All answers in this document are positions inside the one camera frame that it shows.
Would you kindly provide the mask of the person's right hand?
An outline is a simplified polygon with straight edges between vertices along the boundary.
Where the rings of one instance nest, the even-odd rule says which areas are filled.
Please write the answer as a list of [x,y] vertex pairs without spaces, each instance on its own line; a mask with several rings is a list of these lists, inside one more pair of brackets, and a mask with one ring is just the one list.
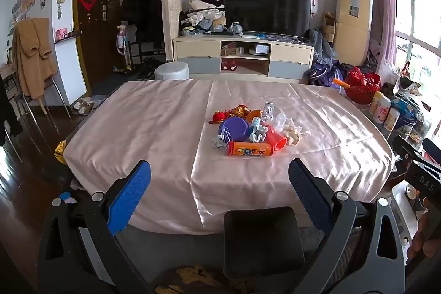
[[407,250],[407,259],[409,260],[416,257],[420,252],[423,252],[426,257],[432,258],[440,248],[440,239],[428,240],[424,237],[424,231],[429,222],[431,203],[427,198],[424,198],[423,205],[425,206],[426,211],[418,221],[418,231],[413,237],[411,245]]

